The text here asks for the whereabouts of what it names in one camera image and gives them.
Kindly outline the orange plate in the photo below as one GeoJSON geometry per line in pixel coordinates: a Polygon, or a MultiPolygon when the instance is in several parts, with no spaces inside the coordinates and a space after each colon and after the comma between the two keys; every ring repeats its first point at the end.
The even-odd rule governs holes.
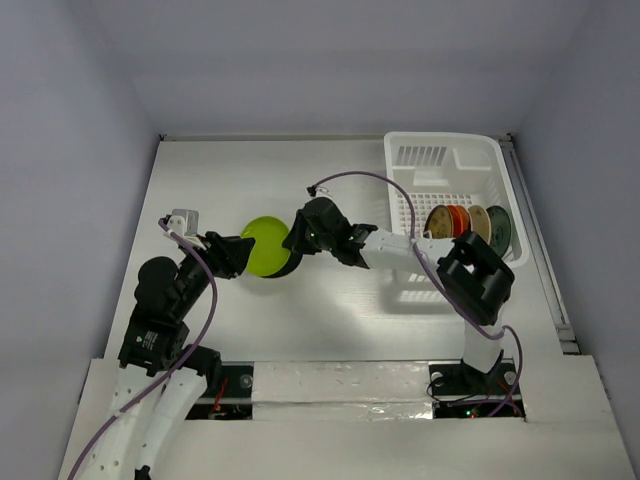
{"type": "Polygon", "coordinates": [[[457,238],[463,233],[471,230],[471,220],[469,212],[461,205],[448,205],[447,209],[452,219],[453,237],[457,238]]]}

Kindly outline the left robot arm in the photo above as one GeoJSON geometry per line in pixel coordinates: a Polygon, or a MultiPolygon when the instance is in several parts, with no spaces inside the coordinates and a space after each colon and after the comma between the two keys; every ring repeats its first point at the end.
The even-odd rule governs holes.
{"type": "Polygon", "coordinates": [[[74,461],[70,479],[156,478],[196,401],[226,387],[220,353],[202,346],[201,335],[189,342],[185,318],[218,279],[244,272],[255,241],[164,232],[185,256],[180,263],[155,257],[140,268],[108,417],[74,461]]]}

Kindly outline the black plate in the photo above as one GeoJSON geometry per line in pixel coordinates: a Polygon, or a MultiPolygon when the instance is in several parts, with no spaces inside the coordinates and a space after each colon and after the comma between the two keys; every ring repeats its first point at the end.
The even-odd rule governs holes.
{"type": "Polygon", "coordinates": [[[287,276],[298,268],[301,261],[302,261],[301,255],[296,253],[291,253],[286,263],[281,268],[279,268],[275,273],[266,275],[266,278],[276,279],[276,278],[282,278],[284,276],[287,276]]]}

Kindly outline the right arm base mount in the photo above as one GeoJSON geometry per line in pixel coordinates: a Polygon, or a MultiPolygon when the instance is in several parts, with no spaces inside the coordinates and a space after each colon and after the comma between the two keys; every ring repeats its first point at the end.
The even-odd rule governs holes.
{"type": "Polygon", "coordinates": [[[426,394],[435,419],[526,417],[520,387],[514,386],[513,361],[502,361],[489,374],[477,373],[461,361],[428,364],[426,394]]]}

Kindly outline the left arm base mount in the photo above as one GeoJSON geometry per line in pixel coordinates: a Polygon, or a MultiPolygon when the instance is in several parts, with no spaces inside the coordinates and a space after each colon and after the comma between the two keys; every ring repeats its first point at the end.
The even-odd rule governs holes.
{"type": "Polygon", "coordinates": [[[253,363],[223,363],[219,388],[205,392],[191,407],[186,419],[251,420],[253,385],[253,363]]]}

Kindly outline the lime green plate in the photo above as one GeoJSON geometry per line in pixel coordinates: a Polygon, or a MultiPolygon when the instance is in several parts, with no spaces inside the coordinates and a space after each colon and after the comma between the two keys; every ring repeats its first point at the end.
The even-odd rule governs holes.
{"type": "Polygon", "coordinates": [[[290,251],[282,246],[289,227],[279,218],[261,216],[251,220],[242,230],[243,239],[253,239],[247,270],[258,277],[269,277],[280,271],[290,258],[290,251]]]}

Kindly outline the yellow patterned plate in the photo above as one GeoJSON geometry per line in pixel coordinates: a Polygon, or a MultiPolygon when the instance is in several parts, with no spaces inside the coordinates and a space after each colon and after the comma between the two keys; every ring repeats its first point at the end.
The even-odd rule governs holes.
{"type": "Polygon", "coordinates": [[[423,234],[433,239],[454,237],[453,216],[447,206],[437,205],[431,210],[423,234]]]}

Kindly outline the beige plate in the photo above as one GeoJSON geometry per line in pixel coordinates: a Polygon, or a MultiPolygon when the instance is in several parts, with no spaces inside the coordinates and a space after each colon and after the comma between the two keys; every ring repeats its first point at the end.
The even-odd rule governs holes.
{"type": "Polygon", "coordinates": [[[468,209],[470,229],[479,235],[486,243],[491,240],[492,226],[486,209],[479,205],[472,205],[468,209]]]}

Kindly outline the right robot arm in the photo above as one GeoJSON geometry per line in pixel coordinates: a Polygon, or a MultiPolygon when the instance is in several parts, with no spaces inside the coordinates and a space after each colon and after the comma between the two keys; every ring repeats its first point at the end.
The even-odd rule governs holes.
{"type": "Polygon", "coordinates": [[[510,298],[515,275],[478,234],[413,238],[372,224],[352,224],[332,200],[320,197],[296,212],[282,247],[296,261],[326,251],[350,267],[426,275],[466,322],[462,384],[482,392],[496,381],[504,356],[500,310],[510,298]]]}

